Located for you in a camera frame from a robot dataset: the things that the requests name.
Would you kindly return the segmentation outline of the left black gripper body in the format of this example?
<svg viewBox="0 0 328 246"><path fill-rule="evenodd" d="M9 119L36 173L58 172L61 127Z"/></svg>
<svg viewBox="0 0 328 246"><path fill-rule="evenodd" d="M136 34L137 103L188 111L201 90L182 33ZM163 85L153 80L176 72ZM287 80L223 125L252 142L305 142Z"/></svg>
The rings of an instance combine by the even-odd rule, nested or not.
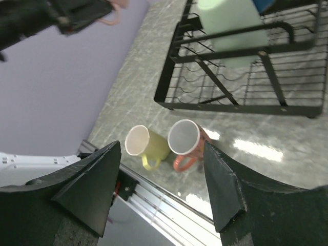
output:
<svg viewBox="0 0 328 246"><path fill-rule="evenodd" d="M1 51L52 25L47 1L1 1Z"/></svg>

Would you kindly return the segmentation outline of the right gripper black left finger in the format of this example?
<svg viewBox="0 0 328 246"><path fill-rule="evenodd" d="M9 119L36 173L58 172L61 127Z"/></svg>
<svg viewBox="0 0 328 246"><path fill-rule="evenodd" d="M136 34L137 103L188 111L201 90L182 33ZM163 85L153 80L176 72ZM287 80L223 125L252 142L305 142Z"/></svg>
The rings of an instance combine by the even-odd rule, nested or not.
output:
<svg viewBox="0 0 328 246"><path fill-rule="evenodd" d="M1 245L97 245L121 159L114 141L25 185L1 188Z"/></svg>

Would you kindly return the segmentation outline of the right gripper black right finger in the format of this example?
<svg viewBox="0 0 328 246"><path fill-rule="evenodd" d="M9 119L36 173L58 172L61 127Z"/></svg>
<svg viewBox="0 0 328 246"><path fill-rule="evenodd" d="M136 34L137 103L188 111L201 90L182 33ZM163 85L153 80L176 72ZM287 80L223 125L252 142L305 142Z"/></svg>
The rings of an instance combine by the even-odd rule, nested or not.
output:
<svg viewBox="0 0 328 246"><path fill-rule="evenodd" d="M266 177L204 144L204 173L223 245L327 245L327 186Z"/></svg>

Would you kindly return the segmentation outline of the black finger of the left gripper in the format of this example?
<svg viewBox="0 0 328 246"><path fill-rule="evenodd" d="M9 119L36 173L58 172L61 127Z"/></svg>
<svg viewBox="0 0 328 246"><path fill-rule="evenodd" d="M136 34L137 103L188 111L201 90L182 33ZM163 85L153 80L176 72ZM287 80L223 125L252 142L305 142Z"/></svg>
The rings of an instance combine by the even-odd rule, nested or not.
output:
<svg viewBox="0 0 328 246"><path fill-rule="evenodd" d="M98 0L56 0L48 1L48 5L63 35L78 33L114 10L109 1Z"/></svg>

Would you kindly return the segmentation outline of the light pink mug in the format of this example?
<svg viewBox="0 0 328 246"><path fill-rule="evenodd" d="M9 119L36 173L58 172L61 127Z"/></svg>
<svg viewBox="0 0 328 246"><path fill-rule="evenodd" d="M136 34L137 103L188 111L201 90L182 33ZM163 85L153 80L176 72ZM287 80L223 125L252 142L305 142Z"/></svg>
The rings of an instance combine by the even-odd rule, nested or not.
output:
<svg viewBox="0 0 328 246"><path fill-rule="evenodd" d="M115 15L114 20L109 21L105 18L100 18L97 21L100 23L103 23L107 26L114 26L114 25L119 24L119 22L120 22L121 9L127 9L130 4L130 1L129 0L108 0L108 2L113 7L114 15Z"/></svg>

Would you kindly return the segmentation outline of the coral pink mug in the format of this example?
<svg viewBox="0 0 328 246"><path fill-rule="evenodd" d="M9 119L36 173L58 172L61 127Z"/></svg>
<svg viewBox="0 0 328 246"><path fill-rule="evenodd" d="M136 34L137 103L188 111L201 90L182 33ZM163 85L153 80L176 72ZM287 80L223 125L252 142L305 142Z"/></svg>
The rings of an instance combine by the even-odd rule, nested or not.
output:
<svg viewBox="0 0 328 246"><path fill-rule="evenodd" d="M167 142L177 155L173 168L184 172L196 161L203 159L204 143L211 142L205 130L189 119L177 121L169 130Z"/></svg>

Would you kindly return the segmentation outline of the blue mug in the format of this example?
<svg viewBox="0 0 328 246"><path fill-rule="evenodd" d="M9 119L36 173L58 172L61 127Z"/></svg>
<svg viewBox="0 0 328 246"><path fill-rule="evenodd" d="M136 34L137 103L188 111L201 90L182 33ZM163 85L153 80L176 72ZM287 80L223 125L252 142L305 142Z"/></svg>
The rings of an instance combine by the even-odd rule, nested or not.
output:
<svg viewBox="0 0 328 246"><path fill-rule="evenodd" d="M276 0L252 0L259 14L264 14L276 2Z"/></svg>

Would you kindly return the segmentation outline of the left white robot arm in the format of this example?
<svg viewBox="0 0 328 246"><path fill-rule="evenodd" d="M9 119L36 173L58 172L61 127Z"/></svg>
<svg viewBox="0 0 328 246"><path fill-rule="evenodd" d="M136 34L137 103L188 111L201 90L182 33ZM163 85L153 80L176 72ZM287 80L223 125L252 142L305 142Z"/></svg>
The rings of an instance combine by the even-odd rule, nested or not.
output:
<svg viewBox="0 0 328 246"><path fill-rule="evenodd" d="M82 47L109 1L1 1L1 186L76 161L91 52Z"/></svg>

